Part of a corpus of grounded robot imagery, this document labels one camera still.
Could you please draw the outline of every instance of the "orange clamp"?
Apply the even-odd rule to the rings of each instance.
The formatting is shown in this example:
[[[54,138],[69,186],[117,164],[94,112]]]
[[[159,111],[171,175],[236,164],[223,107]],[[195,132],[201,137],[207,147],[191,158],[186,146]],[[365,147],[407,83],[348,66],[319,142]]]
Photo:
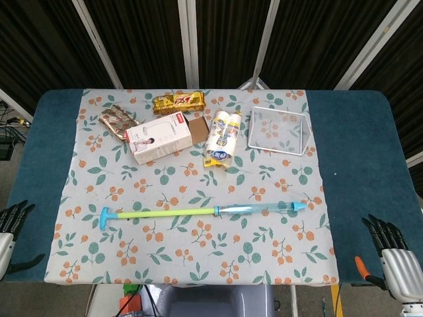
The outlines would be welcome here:
[[[360,275],[364,279],[367,279],[367,277],[370,275],[370,272],[365,268],[363,260],[359,256],[356,256],[354,259],[356,261],[356,267],[357,267],[358,273],[360,273]]]

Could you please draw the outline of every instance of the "floor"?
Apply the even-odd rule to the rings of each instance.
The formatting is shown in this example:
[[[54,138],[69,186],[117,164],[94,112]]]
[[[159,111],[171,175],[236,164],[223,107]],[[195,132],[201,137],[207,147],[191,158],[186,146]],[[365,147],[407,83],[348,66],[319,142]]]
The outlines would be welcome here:
[[[6,206],[22,155],[17,145],[10,162],[0,162],[0,210]],[[0,317],[84,316],[89,285],[59,286],[45,283],[0,283]],[[276,317],[291,316],[289,287],[274,287],[281,302]],[[299,316],[334,316],[330,287],[298,287]],[[323,314],[323,299],[326,315]],[[341,301],[344,316],[399,316],[401,305],[376,287],[343,285]]]

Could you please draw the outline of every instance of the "metal stand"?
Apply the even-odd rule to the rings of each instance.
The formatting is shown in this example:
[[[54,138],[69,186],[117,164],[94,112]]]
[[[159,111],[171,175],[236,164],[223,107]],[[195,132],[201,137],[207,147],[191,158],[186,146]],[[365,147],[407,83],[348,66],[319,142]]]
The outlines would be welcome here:
[[[290,286],[291,289],[291,311],[292,317],[298,317],[298,306],[297,306],[297,289],[295,285]]]

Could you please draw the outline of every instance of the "plastic toy sword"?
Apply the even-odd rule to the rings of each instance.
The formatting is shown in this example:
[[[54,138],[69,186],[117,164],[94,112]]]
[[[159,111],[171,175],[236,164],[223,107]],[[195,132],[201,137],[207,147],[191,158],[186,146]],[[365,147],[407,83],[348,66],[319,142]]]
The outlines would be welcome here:
[[[158,211],[134,211],[126,213],[109,213],[109,207],[103,207],[100,215],[100,229],[106,228],[109,219],[129,219],[129,218],[148,218],[148,217],[175,217],[187,215],[215,215],[222,214],[238,214],[245,215],[251,213],[260,213],[264,209],[269,212],[275,211],[292,211],[297,212],[306,208],[305,203],[259,203],[246,205],[227,205],[216,206],[214,208],[198,208],[198,209],[177,209],[177,210],[158,210]]]

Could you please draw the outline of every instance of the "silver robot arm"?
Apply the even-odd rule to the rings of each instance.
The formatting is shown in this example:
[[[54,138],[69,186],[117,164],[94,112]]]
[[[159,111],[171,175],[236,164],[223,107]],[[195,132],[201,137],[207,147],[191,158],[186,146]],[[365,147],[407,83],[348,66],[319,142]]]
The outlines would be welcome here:
[[[388,290],[403,304],[401,317],[423,316],[423,272],[414,253],[408,249],[401,231],[392,223],[385,223],[373,215],[362,221],[369,229],[380,257],[385,279],[372,275],[356,256],[360,275],[368,282]]]
[[[15,242],[23,226],[26,216],[35,208],[35,205],[29,205],[27,200],[0,211],[0,280],[6,273],[30,269],[36,266],[44,258],[45,254],[39,254],[29,262],[11,264],[10,260],[15,247]]]

